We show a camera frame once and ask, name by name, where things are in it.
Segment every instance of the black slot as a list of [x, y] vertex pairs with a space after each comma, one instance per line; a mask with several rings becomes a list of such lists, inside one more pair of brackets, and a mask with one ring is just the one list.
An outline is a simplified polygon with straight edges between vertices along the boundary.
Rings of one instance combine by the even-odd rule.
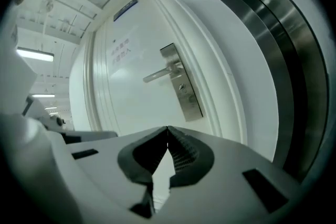
[[283, 196], [257, 169], [243, 172], [252, 189], [258, 195], [269, 213], [285, 205], [288, 199]]
[[29, 97], [27, 97], [27, 99], [26, 99], [26, 103], [27, 103], [27, 105], [26, 105], [26, 107], [25, 107], [25, 109], [24, 109], [24, 111], [23, 111], [23, 113], [22, 113], [22, 115], [23, 116], [25, 116], [26, 114], [27, 114], [27, 112], [28, 112], [28, 110], [30, 109], [30, 107], [31, 107], [31, 105], [32, 105], [32, 103], [33, 103], [33, 99], [32, 98], [29, 98]]
[[81, 159], [81, 158], [85, 158], [94, 154], [97, 154], [98, 151], [91, 149], [91, 150], [87, 150], [87, 151], [80, 151], [80, 152], [75, 152], [72, 153], [72, 156], [74, 159]]
[[68, 144], [80, 143], [82, 142], [81, 136], [67, 135], [66, 133], [60, 133], [63, 136], [64, 142]]

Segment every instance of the ceiling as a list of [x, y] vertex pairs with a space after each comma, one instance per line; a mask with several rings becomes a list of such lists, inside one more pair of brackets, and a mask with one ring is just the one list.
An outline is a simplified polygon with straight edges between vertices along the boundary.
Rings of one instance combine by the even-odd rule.
[[110, 1], [24, 0], [19, 6], [18, 46], [54, 54], [53, 62], [26, 59], [38, 75], [30, 92], [55, 94], [40, 101], [45, 107], [57, 107], [48, 111], [58, 112], [67, 129], [74, 128], [69, 101], [72, 64], [85, 31]]

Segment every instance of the fluorescent light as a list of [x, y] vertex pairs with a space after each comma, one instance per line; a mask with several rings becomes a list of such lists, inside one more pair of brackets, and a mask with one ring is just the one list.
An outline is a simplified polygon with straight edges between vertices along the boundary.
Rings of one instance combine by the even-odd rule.
[[31, 49], [25, 49], [25, 48], [18, 47], [16, 49], [16, 52], [20, 56], [26, 57], [26, 58], [32, 58], [32, 59], [48, 61], [48, 62], [53, 62], [54, 61], [54, 54], [49, 54], [49, 53], [43, 52], [43, 51], [31, 50]]
[[40, 97], [55, 97], [54, 94], [33, 94], [33, 97], [40, 98]]

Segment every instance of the black object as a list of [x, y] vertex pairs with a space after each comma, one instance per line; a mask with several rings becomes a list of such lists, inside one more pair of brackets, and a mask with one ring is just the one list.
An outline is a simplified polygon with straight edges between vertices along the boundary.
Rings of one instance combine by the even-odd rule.
[[67, 145], [82, 142], [81, 136], [67, 135], [66, 133], [61, 133], [61, 135]]
[[56, 118], [56, 123], [57, 123], [58, 126], [62, 126], [63, 125], [63, 121], [59, 117]]
[[74, 159], [82, 159], [82, 158], [85, 158], [85, 157], [88, 157], [88, 156], [91, 156], [91, 155], [94, 155], [94, 154], [97, 154], [98, 151], [94, 150], [94, 149], [91, 149], [91, 150], [87, 150], [87, 151], [80, 151], [80, 152], [75, 152], [75, 153], [72, 153], [72, 156]]
[[243, 173], [261, 202], [269, 213], [274, 212], [288, 202], [284, 197], [257, 169]]
[[170, 188], [195, 185], [213, 167], [215, 155], [202, 141], [168, 127], [168, 150], [176, 174], [170, 178]]
[[33, 103], [33, 99], [30, 98], [30, 97], [27, 97], [27, 99], [26, 99], [26, 104], [27, 105], [26, 105], [26, 107], [25, 107], [25, 109], [24, 109], [24, 111], [22, 113], [23, 116], [25, 116], [27, 114], [27, 112], [30, 109], [30, 106], [32, 105], [32, 103]]
[[170, 188], [196, 184], [214, 164], [215, 156], [208, 145], [172, 126], [124, 147], [118, 154], [119, 167], [130, 181], [147, 187], [142, 201], [130, 208], [142, 217], [151, 218], [154, 214], [152, 175], [167, 148], [176, 172], [170, 178]]

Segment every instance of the door molding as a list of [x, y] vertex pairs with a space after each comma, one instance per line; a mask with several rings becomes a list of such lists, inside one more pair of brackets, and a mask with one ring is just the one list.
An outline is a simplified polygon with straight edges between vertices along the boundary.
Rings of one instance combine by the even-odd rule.
[[93, 44], [96, 32], [89, 32], [85, 44], [85, 54], [83, 63], [83, 88], [85, 106], [88, 113], [89, 123], [92, 131], [103, 131], [98, 116], [96, 99], [93, 88], [92, 63], [93, 63]]
[[[184, 58], [186, 69], [189, 69], [188, 74], [192, 74], [196, 83], [212, 134], [247, 145], [243, 104], [235, 79], [218, 44], [181, 0], [154, 1], [179, 40], [177, 49]], [[216, 68], [209, 67], [209, 62]], [[230, 97], [225, 96], [220, 89], [230, 92]]]

